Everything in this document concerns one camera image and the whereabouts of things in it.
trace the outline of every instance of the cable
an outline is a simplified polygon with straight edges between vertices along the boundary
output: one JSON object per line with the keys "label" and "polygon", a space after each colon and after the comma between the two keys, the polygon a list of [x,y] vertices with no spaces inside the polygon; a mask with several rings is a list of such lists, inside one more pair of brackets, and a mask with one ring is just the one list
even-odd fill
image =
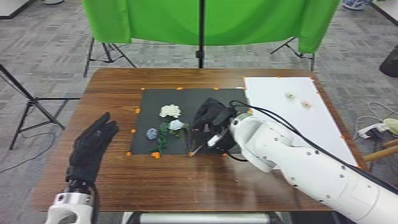
{"label": "cable", "polygon": [[[376,152],[376,144],[378,143],[378,139],[374,139],[374,145],[373,145],[373,153]],[[374,160],[369,162],[369,173],[373,171],[373,165],[374,165]]]}
{"label": "cable", "polygon": [[246,159],[239,159],[238,157],[232,156],[230,152],[225,150],[227,156],[239,162],[246,162]]}
{"label": "cable", "polygon": [[55,139],[56,139],[56,135],[55,135],[53,133],[49,133],[49,132],[47,132],[47,133],[40,133],[40,134],[31,135],[31,136],[28,136],[28,137],[23,136],[23,138],[33,138],[33,137],[37,137],[37,136],[40,136],[40,135],[51,135],[51,136],[53,136],[51,143],[49,143],[46,149],[39,152],[39,154],[37,154],[30,159],[23,160],[14,166],[10,166],[7,169],[3,169],[3,170],[0,171],[0,174],[5,173],[8,170],[12,170],[15,167],[19,167],[28,161],[31,161],[33,159],[37,159],[39,156],[44,154],[44,152],[51,149],[51,147],[53,147],[53,143],[55,143]]}
{"label": "cable", "polygon": [[373,113],[373,115],[378,117],[380,120],[383,120],[387,117],[381,118],[381,116],[378,115],[378,113],[374,112],[373,108],[371,108],[371,104],[376,104],[385,110],[389,110],[389,115],[387,117],[396,114],[398,110],[392,110],[383,104],[380,104],[378,102],[369,102],[367,103],[367,108],[369,108],[369,112]]}
{"label": "cable", "polygon": [[[371,105],[378,105],[390,113],[387,114],[387,116],[380,116],[380,114],[376,113],[376,111],[373,110],[371,108]],[[353,136],[353,140],[357,139],[358,135],[357,135],[357,131],[360,129],[360,125],[358,125],[358,121],[364,119],[364,118],[371,118],[374,119],[380,123],[383,121],[385,118],[389,118],[394,114],[398,114],[398,109],[392,110],[383,104],[380,104],[378,102],[369,102],[367,103],[367,109],[369,109],[369,112],[374,116],[360,116],[355,120],[355,125],[353,125],[353,133],[351,133],[351,136]]]}
{"label": "cable", "polygon": [[[246,106],[248,108],[255,109],[278,123],[280,125],[289,129],[291,127],[269,116],[266,110],[259,107],[250,106],[248,104],[245,104],[239,101],[234,101],[236,103],[239,103],[243,106]],[[300,138],[303,139],[303,141],[307,142],[307,144],[312,146],[312,148],[341,163],[342,166],[346,166],[349,168],[349,170],[371,181],[374,182],[392,193],[398,192],[396,188],[392,187],[390,184],[387,184],[385,181],[381,181],[374,176],[369,175],[369,173],[357,168],[353,165],[349,165],[332,154],[330,152],[314,144],[314,142],[307,139],[307,137],[300,134],[300,132],[296,131],[294,127],[291,132],[300,136]]]}
{"label": "cable", "polygon": [[357,135],[357,131],[358,131],[358,121],[360,121],[364,118],[371,118],[371,119],[374,119],[378,122],[381,122],[381,120],[380,120],[376,117],[373,117],[373,116],[360,116],[360,117],[357,118],[357,120],[355,120],[355,126],[353,126],[353,133],[351,133],[351,139],[353,139],[353,140],[355,140],[357,137],[358,137],[358,135]]}
{"label": "cable", "polygon": [[314,142],[307,139],[307,137],[301,135],[301,133],[298,132],[298,130],[296,130],[296,128],[294,128],[294,126],[289,124],[289,122],[284,120],[284,118],[271,112],[271,111],[268,111],[266,109],[262,109],[261,107],[254,107],[252,105],[248,105],[248,104],[245,104],[243,102],[239,102],[238,100],[232,100],[230,102],[229,102],[229,105],[230,106],[236,106],[236,105],[232,105],[232,103],[238,103],[239,105],[243,105],[245,107],[248,107],[248,108],[252,108],[254,110],[257,110],[269,118],[271,118],[271,120],[291,130],[291,132],[298,135],[298,137],[301,138],[301,140],[307,142],[307,144],[312,146],[312,148],[328,156],[328,157],[332,157],[332,159],[335,160],[335,161],[339,161],[339,163],[344,165],[344,166],[348,166],[348,167],[351,167],[351,165],[330,154],[330,152],[314,144]]}

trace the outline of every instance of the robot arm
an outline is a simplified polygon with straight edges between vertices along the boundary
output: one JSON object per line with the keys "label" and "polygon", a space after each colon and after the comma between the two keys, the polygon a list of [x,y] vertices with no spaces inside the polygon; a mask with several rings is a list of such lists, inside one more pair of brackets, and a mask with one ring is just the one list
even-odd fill
{"label": "robot arm", "polygon": [[229,130],[252,165],[266,173],[277,165],[291,186],[357,224],[398,223],[396,189],[319,150],[293,147],[278,123],[241,114]]}
{"label": "robot arm", "polygon": [[115,122],[108,120],[110,114],[104,113],[76,138],[65,171],[67,187],[55,196],[46,224],[58,224],[72,215],[76,215],[74,224],[95,223],[99,196],[94,183],[102,153],[118,131]]}

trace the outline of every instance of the gray carpet floor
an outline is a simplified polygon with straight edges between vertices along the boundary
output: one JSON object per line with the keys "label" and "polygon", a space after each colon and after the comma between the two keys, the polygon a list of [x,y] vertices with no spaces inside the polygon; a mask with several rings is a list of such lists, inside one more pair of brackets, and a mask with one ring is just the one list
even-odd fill
{"label": "gray carpet floor", "polygon": [[[0,63],[37,96],[81,96],[88,78],[81,78],[88,48],[88,25],[79,1],[46,6],[37,1],[12,20],[0,20]],[[278,43],[245,46],[207,47],[206,67],[209,68],[309,68],[305,59],[298,59],[284,48],[273,55]],[[339,8],[316,54],[316,74],[337,108],[344,125],[353,131],[355,119],[371,115],[365,104],[371,101],[398,109],[398,81],[378,72],[378,65],[398,44],[398,27],[367,7],[364,12]],[[136,40],[120,49],[134,64],[143,68],[195,67],[195,47]],[[99,67],[127,67],[120,59],[111,65],[92,63],[90,74]],[[49,134],[19,138],[15,148],[7,150],[15,123],[23,112],[24,98],[0,81],[0,170],[28,159],[49,146]],[[46,103],[55,111],[56,102]],[[65,124],[76,103],[69,103],[60,115]],[[28,123],[44,120],[31,111]],[[53,125],[24,133],[60,134]],[[373,150],[373,142],[357,140],[362,154]],[[44,169],[44,155],[8,172],[0,173],[0,224],[42,223],[44,214],[30,207],[30,191]],[[374,163],[374,175],[398,184],[398,156]],[[101,223],[117,223],[118,214],[101,216]]]}

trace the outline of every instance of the black cable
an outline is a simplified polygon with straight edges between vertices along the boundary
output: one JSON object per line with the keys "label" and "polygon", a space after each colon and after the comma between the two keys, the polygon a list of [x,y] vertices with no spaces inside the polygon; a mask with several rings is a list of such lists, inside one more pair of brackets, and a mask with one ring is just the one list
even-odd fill
{"label": "black cable", "polygon": [[[238,102],[241,105],[245,105],[248,108],[255,109],[278,123],[280,125],[289,129],[289,126],[269,116],[266,110],[259,107],[252,107],[248,104]],[[374,182],[394,194],[398,194],[398,189],[392,187],[392,185],[381,181],[374,176],[369,175],[369,172],[365,172],[360,168],[357,168],[353,165],[349,165],[332,154],[330,152],[314,144],[314,142],[307,139],[307,137],[300,134],[300,132],[296,131],[294,127],[291,132],[300,136],[300,138],[303,139],[303,141],[307,142],[307,144],[312,146],[312,148],[341,163],[342,166],[346,166],[351,171],[371,181]]]}
{"label": "black cable", "polygon": [[53,147],[53,143],[55,143],[55,139],[56,139],[56,135],[55,135],[53,133],[40,133],[40,134],[37,134],[37,135],[31,135],[31,136],[28,136],[28,137],[23,136],[23,137],[24,137],[24,138],[33,138],[33,137],[37,137],[37,136],[40,136],[40,135],[51,135],[51,136],[53,136],[51,143],[49,143],[46,149],[40,151],[40,153],[39,153],[30,159],[23,160],[14,166],[10,166],[7,169],[3,169],[3,170],[0,171],[0,174],[5,173],[8,170],[12,170],[15,167],[19,167],[28,161],[31,161],[33,159],[37,159],[39,156],[44,154],[44,152],[51,149],[51,147]]}
{"label": "black cable", "polygon": [[[376,144],[378,143],[378,139],[374,139],[374,145],[373,145],[373,153],[376,152]],[[373,171],[373,166],[374,166],[374,160],[369,162],[369,173]]]}
{"label": "black cable", "polygon": [[307,137],[301,135],[301,133],[298,132],[294,126],[289,124],[289,122],[284,120],[284,118],[266,109],[262,109],[261,107],[255,107],[252,105],[248,105],[246,103],[239,102],[238,100],[232,100],[229,102],[229,105],[232,107],[236,107],[236,105],[232,105],[232,103],[238,103],[239,105],[243,105],[246,108],[252,108],[254,110],[257,110],[269,118],[271,120],[291,130],[291,132],[300,136],[301,140],[307,142],[307,144],[312,146],[312,148],[321,151],[323,154],[326,154],[326,156],[330,156],[333,158],[333,160],[339,161],[339,163],[351,167],[351,165],[330,154],[330,152],[314,144],[314,142],[307,139]]}
{"label": "black cable", "polygon": [[232,156],[230,152],[225,150],[227,156],[239,162],[246,162],[246,159],[239,159],[238,157]]}
{"label": "black cable", "polygon": [[269,113],[280,120],[282,120],[282,122],[280,122],[280,120],[271,116],[271,115],[268,115],[266,114],[266,116],[280,123],[280,124],[284,124],[284,127],[291,130],[291,131],[294,131],[294,132],[298,132],[298,130],[296,130],[296,128],[294,128],[294,126],[289,124],[289,122],[285,121],[285,119],[278,116],[278,114],[277,113],[273,113],[269,110],[266,110],[264,108],[261,108],[261,107],[255,107],[255,106],[252,106],[252,105],[248,105],[246,103],[243,103],[241,101],[238,101],[238,100],[232,100],[230,102],[229,102],[229,106],[230,106],[230,108],[234,109],[234,107],[246,107],[246,108],[252,108],[254,110],[257,110],[259,112],[262,111],[262,112],[266,112],[266,113]]}

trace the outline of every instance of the white sheet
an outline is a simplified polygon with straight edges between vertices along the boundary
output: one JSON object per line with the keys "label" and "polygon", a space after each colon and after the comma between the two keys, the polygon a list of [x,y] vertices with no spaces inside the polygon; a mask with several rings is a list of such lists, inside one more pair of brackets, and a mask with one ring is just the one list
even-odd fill
{"label": "white sheet", "polygon": [[[307,77],[246,77],[245,88],[250,105],[273,111],[319,147],[351,165],[357,165],[312,80]],[[294,95],[293,100],[285,97],[287,93]],[[310,108],[301,106],[301,101],[309,103]],[[254,115],[261,119],[269,119],[257,111]],[[293,145],[307,146],[298,136],[294,136]]]}

